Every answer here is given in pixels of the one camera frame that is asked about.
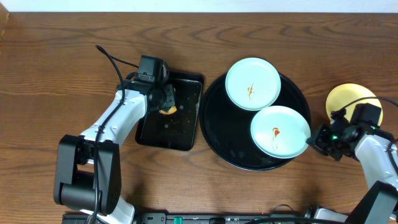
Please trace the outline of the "yellow plastic plate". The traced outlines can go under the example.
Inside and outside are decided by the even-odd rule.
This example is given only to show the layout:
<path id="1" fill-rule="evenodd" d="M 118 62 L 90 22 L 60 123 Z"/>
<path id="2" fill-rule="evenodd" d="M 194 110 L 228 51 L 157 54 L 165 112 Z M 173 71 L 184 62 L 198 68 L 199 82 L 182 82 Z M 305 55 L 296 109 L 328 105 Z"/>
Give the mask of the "yellow plastic plate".
<path id="1" fill-rule="evenodd" d="M 326 113 L 329 117 L 330 124 L 334 123 L 334 119 L 331 117 L 332 111 L 338 111 L 354 100 L 370 96 L 375 96 L 375 94 L 366 87 L 354 83 L 345 83 L 332 89 L 326 99 Z M 361 100 L 346 108 L 345 118 L 348 121 L 351 120 L 355 106 L 358 103 L 370 103 L 382 108 L 381 102 L 377 99 Z"/>

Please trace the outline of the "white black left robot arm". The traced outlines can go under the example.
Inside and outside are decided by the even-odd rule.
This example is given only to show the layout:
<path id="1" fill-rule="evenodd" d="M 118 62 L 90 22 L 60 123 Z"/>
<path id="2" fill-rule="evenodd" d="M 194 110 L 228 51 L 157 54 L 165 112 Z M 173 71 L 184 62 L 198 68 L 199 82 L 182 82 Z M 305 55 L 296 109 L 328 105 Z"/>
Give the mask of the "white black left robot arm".
<path id="1" fill-rule="evenodd" d="M 88 214 L 87 223 L 132 223 L 135 208 L 121 197 L 120 148 L 147 112 L 175 105 L 171 84 L 126 81 L 113 102 L 80 135 L 64 135 L 58 144 L 53 199 Z"/>

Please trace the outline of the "pale green plate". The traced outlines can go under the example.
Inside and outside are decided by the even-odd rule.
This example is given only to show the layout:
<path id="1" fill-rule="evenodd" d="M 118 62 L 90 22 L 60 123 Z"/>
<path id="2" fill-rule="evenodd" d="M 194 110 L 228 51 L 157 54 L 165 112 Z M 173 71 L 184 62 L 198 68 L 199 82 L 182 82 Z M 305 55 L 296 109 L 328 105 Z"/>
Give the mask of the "pale green plate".
<path id="1" fill-rule="evenodd" d="M 228 70 L 225 89 L 230 100 L 239 108 L 259 111 L 273 104 L 281 90 L 276 68 L 261 58 L 244 58 Z"/>
<path id="2" fill-rule="evenodd" d="M 251 121 L 250 132 L 262 152 L 279 159 L 291 159 L 302 154 L 311 135 L 307 120 L 286 106 L 260 110 Z"/>

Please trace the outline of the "yellow green scrub sponge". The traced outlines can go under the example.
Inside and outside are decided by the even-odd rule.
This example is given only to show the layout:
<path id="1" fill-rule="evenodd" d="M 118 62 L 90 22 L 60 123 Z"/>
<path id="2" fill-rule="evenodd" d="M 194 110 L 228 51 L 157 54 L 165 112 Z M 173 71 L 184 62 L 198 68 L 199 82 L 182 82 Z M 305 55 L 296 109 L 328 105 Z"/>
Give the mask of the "yellow green scrub sponge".
<path id="1" fill-rule="evenodd" d="M 177 107 L 175 105 L 175 88 L 168 89 L 166 91 L 166 100 L 162 105 L 162 109 L 159 110 L 160 114 L 170 115 L 177 111 Z"/>

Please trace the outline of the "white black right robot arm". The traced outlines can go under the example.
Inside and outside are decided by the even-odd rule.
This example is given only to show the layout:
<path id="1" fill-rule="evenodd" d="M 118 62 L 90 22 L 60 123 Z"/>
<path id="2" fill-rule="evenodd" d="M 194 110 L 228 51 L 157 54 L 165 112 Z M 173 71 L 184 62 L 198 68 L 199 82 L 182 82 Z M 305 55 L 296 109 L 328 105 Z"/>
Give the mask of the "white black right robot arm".
<path id="1" fill-rule="evenodd" d="M 368 192 L 345 223 L 387 223 L 397 220 L 397 139 L 376 125 L 357 122 L 332 127 L 321 125 L 307 144 L 339 161 L 357 160 L 363 169 Z"/>

